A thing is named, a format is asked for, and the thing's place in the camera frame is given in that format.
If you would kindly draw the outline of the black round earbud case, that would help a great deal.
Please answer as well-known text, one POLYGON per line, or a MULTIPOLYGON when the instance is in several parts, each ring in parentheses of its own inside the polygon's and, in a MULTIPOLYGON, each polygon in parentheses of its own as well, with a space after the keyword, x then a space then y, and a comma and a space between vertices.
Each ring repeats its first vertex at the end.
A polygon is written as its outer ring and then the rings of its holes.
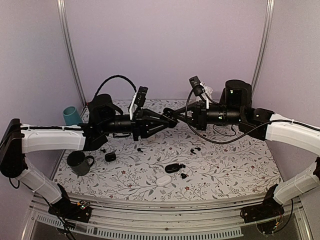
POLYGON ((162 115, 167 119, 168 121, 168 127, 174 128, 179 123, 178 119, 174 116, 174 110, 171 108, 164 108, 162 115))

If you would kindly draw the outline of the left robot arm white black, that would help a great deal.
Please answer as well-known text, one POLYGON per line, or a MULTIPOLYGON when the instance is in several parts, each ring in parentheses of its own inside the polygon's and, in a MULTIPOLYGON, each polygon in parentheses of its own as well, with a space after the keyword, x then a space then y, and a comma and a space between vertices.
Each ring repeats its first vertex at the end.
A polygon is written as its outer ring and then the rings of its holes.
POLYGON ((74 205, 58 184, 27 162, 26 154, 49 150, 95 151, 104 145, 110 134, 131 134, 134 141, 146 139, 178 121, 170 111, 158 114, 143 108, 145 97, 135 95, 131 105, 135 111, 124 114, 109 94, 99 94, 88 103, 88 123, 71 126, 35 126, 10 121, 0 142, 0 172, 16 179, 40 194, 63 216, 74 213, 74 205))

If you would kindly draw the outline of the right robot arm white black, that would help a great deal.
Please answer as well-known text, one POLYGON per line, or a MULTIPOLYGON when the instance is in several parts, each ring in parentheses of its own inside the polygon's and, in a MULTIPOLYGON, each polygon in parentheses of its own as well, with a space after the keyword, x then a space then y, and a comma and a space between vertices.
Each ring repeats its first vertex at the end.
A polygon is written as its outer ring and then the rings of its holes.
MULTIPOLYGON (((225 83, 219 102, 212 101, 204 84, 197 76, 189 80, 191 94, 200 101, 175 110, 173 115, 188 124, 197 133, 207 125, 237 125, 244 136, 258 140, 276 141, 320 153, 320 129, 283 117, 271 110, 252 107, 252 86, 242 80, 231 79, 225 83)), ((265 195, 258 213, 269 218, 288 200, 303 195, 320 185, 320 160, 291 179, 272 186, 265 195)))

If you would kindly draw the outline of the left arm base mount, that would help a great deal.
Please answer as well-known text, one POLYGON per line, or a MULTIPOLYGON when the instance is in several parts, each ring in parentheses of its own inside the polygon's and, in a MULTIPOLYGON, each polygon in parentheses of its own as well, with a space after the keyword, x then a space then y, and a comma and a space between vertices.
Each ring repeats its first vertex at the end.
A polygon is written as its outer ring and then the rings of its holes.
POLYGON ((58 202, 50 204, 48 213, 60 218, 88 223, 92 208, 85 204, 72 203, 69 199, 60 199, 58 202))

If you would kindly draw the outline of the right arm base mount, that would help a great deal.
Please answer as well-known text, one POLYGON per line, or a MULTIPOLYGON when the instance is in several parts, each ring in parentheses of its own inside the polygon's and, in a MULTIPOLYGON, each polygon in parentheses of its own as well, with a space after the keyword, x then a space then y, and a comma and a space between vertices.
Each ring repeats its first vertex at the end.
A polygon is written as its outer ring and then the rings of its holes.
POLYGON ((245 223, 265 220, 272 217, 283 215, 285 210, 282 204, 274 199, 274 192, 278 184, 273 185, 263 198, 262 203, 243 207, 240 210, 240 217, 245 223))

